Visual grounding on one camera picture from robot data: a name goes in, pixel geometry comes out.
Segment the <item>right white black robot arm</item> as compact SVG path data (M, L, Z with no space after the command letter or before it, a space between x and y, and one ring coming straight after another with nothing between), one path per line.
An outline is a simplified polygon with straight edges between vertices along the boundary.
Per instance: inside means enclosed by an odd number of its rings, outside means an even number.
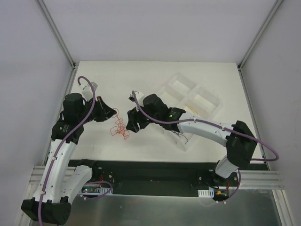
M127 112L126 129L129 131L137 133L154 123L166 131L197 135L225 147L226 155L217 162L212 173L215 185L224 185L232 172L249 166L257 142L244 122L229 124L206 120L181 108L168 107L156 94L144 96L134 91L129 100L136 104Z

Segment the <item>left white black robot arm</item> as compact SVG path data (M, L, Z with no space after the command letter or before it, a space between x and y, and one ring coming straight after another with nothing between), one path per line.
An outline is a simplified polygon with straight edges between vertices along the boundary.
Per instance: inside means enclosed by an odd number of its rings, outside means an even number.
M80 189L86 182L95 183L100 174L94 164L83 164L76 167L69 179L65 179L84 124L104 122L116 113L100 96L89 100L80 93L65 96L63 110L52 128L50 150L42 178L33 197L23 200L21 206L31 220L56 225L67 222L72 202Z

